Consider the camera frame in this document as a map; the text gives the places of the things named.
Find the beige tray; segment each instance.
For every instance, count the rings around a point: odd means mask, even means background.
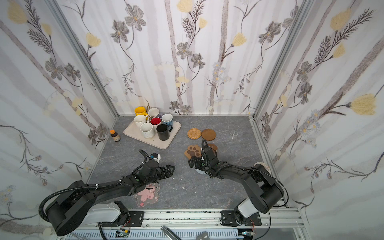
[[[169,144],[172,142],[173,138],[176,136],[176,133],[179,131],[180,127],[181,127],[181,123],[173,121],[173,129],[169,133],[169,139],[166,141],[161,141],[159,139],[159,136],[157,135],[157,132],[155,132],[155,136],[151,139],[144,138],[141,135],[140,129],[136,126],[135,121],[132,121],[131,124],[129,124],[127,128],[124,129],[123,133],[128,137],[145,142],[154,147],[157,147],[160,149],[166,149],[169,146]]]

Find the bottle label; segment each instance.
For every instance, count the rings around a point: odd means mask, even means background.
[[[113,138],[113,140],[115,141],[115,142],[118,142],[119,140],[120,140],[120,136],[119,135],[116,135],[116,136],[114,136],[114,137],[112,137]]]

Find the bottle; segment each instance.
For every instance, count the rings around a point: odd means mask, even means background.
[[[120,141],[120,136],[118,135],[118,133],[117,132],[115,132],[115,130],[110,130],[110,133],[111,133],[111,137],[113,138],[113,140],[115,141],[115,142],[118,142],[118,141]]]

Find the floral wallpaper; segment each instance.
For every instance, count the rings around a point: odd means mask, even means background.
[[[114,117],[44,1],[0,6],[0,235],[51,239],[40,202],[88,180]]]
[[[257,116],[312,239],[382,239],[383,12],[315,1]]]
[[[120,114],[251,114],[297,0],[59,0]]]

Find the mug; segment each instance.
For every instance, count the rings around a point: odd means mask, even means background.
[[[151,118],[158,117],[158,116],[159,116],[159,113],[160,113],[160,110],[159,110],[158,108],[151,108],[151,109],[148,111],[148,115],[149,115]]]
[[[137,115],[148,115],[145,111],[145,107],[137,107],[135,108],[135,114]]]
[[[162,117],[161,117],[161,120],[163,120],[163,123],[166,124],[166,125],[172,125],[173,126],[173,116],[169,113],[167,114],[164,114]]]
[[[161,141],[166,141],[169,139],[169,133],[172,131],[172,125],[160,124],[157,126],[157,134]]]
[[[155,129],[155,131],[158,125],[163,124],[163,121],[159,117],[152,118],[149,122],[153,125],[153,128]]]
[[[150,139],[155,136],[155,130],[153,129],[153,125],[149,122],[144,123],[140,127],[141,135],[146,138]]]
[[[133,121],[135,121],[135,124],[137,127],[141,127],[146,122],[149,122],[149,116],[148,115],[137,115]]]

